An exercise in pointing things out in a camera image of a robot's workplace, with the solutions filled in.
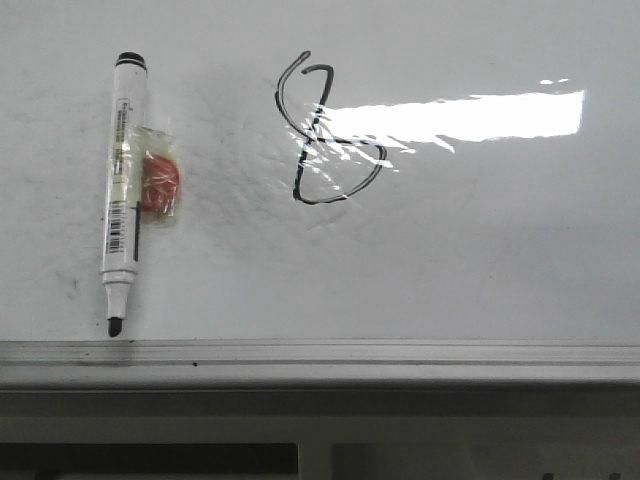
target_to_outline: white surface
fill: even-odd
[[[124,338],[638,343],[638,13],[632,1],[0,1],[0,339],[107,337],[111,82],[132,50],[184,188],[178,226],[143,231]],[[330,108],[426,105],[407,123],[417,133],[396,138],[416,152],[390,146],[393,168],[346,202],[291,198],[299,148],[273,92],[305,49],[336,69]],[[299,118],[321,78],[292,77]],[[470,122],[456,102],[576,93],[569,112],[527,104],[542,117],[530,122],[509,102],[474,105]],[[514,131],[535,138],[480,141]]]

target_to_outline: handwritten symbol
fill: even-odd
[[[303,203],[306,203],[307,205],[316,205],[319,203],[333,203],[341,200],[346,200],[347,198],[358,193],[360,190],[363,190],[364,188],[369,186],[371,182],[373,182],[373,180],[378,176],[378,174],[382,170],[383,163],[387,158],[387,149],[384,148],[379,143],[373,142],[368,139],[346,140],[338,137],[324,138],[324,137],[318,136],[316,127],[320,122],[320,119],[322,118],[324,106],[327,102],[327,99],[329,98],[329,93],[331,92],[331,86],[333,85],[334,71],[331,65],[325,65],[325,64],[311,65],[300,71],[300,73],[302,73],[303,75],[306,75],[308,73],[321,70],[326,73],[326,79],[324,82],[322,95],[320,96],[320,101],[318,102],[318,106],[313,116],[313,120],[311,121],[311,125],[309,125],[306,131],[304,131],[302,128],[296,125],[296,123],[292,120],[291,116],[289,115],[289,112],[287,111],[287,107],[284,102],[284,87],[287,80],[289,79],[289,77],[291,77],[291,75],[296,70],[296,68],[298,68],[307,58],[309,58],[310,55],[311,55],[311,52],[308,50],[302,52],[300,56],[291,65],[289,65],[289,67],[287,67],[287,69],[282,73],[282,75],[280,76],[280,79],[278,80],[278,87],[275,94],[275,99],[276,99],[276,106],[278,107],[278,110],[280,111],[284,119],[287,121],[289,126],[293,128],[296,132],[298,132],[302,137],[305,138],[305,143],[302,146],[302,151],[300,152],[300,156],[298,157],[298,168],[296,171],[296,178],[295,178],[295,183],[293,187],[293,198],[295,200],[299,200]],[[306,159],[307,159],[309,147],[313,142],[338,143],[343,145],[354,145],[354,146],[371,145],[378,150],[377,163],[375,164],[373,170],[369,173],[369,175],[367,175],[364,178],[364,180],[362,180],[358,185],[353,187],[351,190],[348,190],[346,192],[340,193],[339,195],[327,197],[327,198],[320,198],[320,199],[308,198],[303,196],[302,193],[300,192],[300,184],[302,183],[302,176],[304,175],[304,169],[306,166]]]

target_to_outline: black marker cap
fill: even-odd
[[[131,63],[133,65],[138,65],[139,67],[144,68],[145,71],[147,70],[147,64],[145,63],[144,58],[142,58],[142,55],[138,55],[137,53],[124,52],[118,55],[118,61],[116,62],[116,67],[118,65],[122,65],[123,63]]]

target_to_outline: metal frame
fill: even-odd
[[[0,388],[638,385],[640,345],[409,340],[0,342]]]

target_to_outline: plastic wrapper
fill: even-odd
[[[131,127],[128,132],[133,152],[142,161],[142,222],[157,226],[175,225],[180,171],[173,138],[161,131]]]

